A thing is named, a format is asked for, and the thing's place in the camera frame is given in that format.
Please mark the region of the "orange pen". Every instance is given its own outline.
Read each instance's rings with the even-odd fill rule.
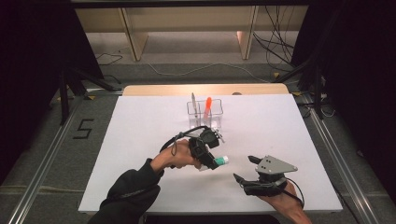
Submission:
[[[206,107],[205,107],[205,113],[204,113],[204,120],[207,121],[207,118],[209,117],[209,111],[210,107],[212,106],[212,98],[207,97],[206,99]]]

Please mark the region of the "transparent cup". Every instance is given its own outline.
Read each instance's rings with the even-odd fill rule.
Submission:
[[[213,99],[208,113],[205,113],[206,101],[196,101],[196,109],[192,102],[187,102],[187,112],[189,114],[190,129],[197,126],[207,126],[209,128],[221,128],[221,118],[223,109],[220,99]]]

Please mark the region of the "small green object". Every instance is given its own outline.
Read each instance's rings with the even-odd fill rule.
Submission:
[[[227,156],[223,156],[223,157],[215,158],[215,162],[219,166],[224,165],[224,164],[228,164],[228,157]]]

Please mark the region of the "gray floor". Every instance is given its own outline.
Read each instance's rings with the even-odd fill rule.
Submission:
[[[290,44],[293,44],[296,33],[287,33]],[[150,34],[144,55],[140,62],[132,62],[128,45],[123,34],[89,34],[92,48],[97,56],[102,53],[118,54],[122,59],[111,65],[102,65],[106,82],[114,86],[124,87],[129,84],[177,84],[177,83],[255,83],[271,81],[275,72],[280,70],[268,66],[268,62],[281,69],[290,69],[286,64],[271,56],[267,61],[266,52],[257,42],[253,42],[249,60],[242,60],[234,33],[155,33]],[[275,49],[283,54],[282,49]],[[119,56],[104,55],[98,59],[100,64],[117,60]],[[297,91],[294,77],[286,82],[290,92]],[[90,89],[96,88],[91,83],[85,83]],[[49,169],[43,174],[42,183],[32,204],[26,207],[26,216],[20,223],[86,223],[89,217],[78,212],[86,184],[100,150],[106,128],[111,120],[114,105],[118,95],[95,94],[93,100],[71,99],[72,110],[76,113],[70,120],[70,127],[65,131],[64,139],[59,145]],[[32,139],[30,148],[22,153],[20,159],[0,188],[0,223],[7,223],[21,196],[29,189],[29,184],[35,177],[41,162],[47,152],[53,148],[53,139],[62,129],[61,105],[55,95],[51,109],[42,120],[41,126]],[[323,107],[332,112],[332,108]],[[302,116],[309,113],[301,107]],[[341,192],[346,203],[358,216],[361,223],[364,216],[356,206],[353,193],[340,175],[334,163],[329,147],[323,141],[318,131],[314,115],[304,119],[306,127],[318,150],[330,180]],[[92,119],[84,123],[85,128],[91,128],[90,137],[77,139],[85,132],[78,131],[83,119]],[[363,195],[373,208],[378,219],[377,223],[395,223],[396,207],[390,200],[381,184],[375,177],[364,158],[358,156],[358,148],[354,144],[348,128],[342,118],[335,113],[325,117],[323,123],[329,129],[331,136],[343,158],[347,161],[349,171],[355,176]],[[344,205],[344,210],[333,214],[308,214],[314,223],[356,223],[350,211]],[[281,223],[289,223],[285,218],[275,215]]]

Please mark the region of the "white tabletop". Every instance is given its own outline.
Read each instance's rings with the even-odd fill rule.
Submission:
[[[230,163],[199,172],[193,167],[166,169],[161,192],[150,214],[268,213],[274,209],[247,196],[233,173],[257,180],[256,165],[248,156],[271,155],[298,167],[286,173],[305,198],[305,211],[337,212],[342,206],[320,161],[302,116],[289,94],[211,95],[221,99],[224,114],[221,133],[226,141],[210,149]],[[206,96],[197,96],[204,100]],[[129,169],[139,169],[146,158],[179,132],[190,128],[190,96],[121,96],[117,101],[79,212],[95,213],[116,179]]]

